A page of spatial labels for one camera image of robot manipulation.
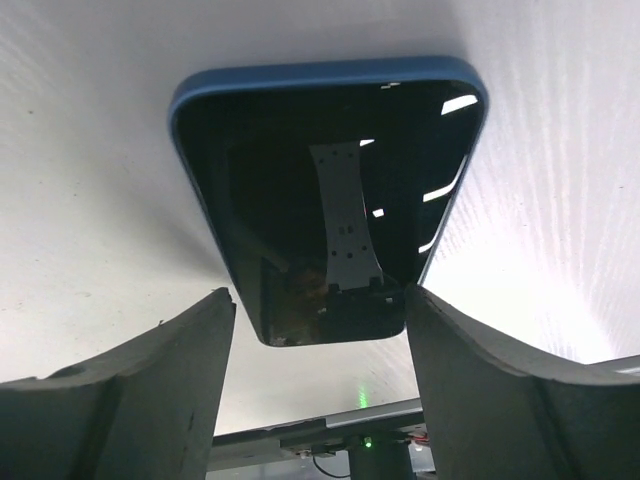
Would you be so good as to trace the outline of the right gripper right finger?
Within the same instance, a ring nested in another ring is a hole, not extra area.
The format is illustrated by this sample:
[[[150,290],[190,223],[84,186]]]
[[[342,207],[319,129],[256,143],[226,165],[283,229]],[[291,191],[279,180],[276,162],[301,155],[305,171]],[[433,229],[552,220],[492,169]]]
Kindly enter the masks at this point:
[[[406,331],[441,479],[635,479],[639,360],[581,364],[419,286]]]

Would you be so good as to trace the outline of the blue cased smartphone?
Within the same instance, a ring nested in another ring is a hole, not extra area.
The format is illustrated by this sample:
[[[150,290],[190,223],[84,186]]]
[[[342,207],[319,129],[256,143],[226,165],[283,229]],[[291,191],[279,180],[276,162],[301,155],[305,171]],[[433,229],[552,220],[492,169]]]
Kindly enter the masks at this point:
[[[258,339],[296,347],[405,327],[489,106],[451,56],[205,70],[171,140]]]

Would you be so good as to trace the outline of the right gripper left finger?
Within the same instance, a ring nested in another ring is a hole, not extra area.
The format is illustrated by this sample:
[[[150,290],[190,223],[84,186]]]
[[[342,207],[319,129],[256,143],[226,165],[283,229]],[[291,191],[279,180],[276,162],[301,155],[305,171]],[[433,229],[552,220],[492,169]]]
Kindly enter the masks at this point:
[[[220,288],[103,354],[2,383],[2,478],[205,478],[235,314]]]

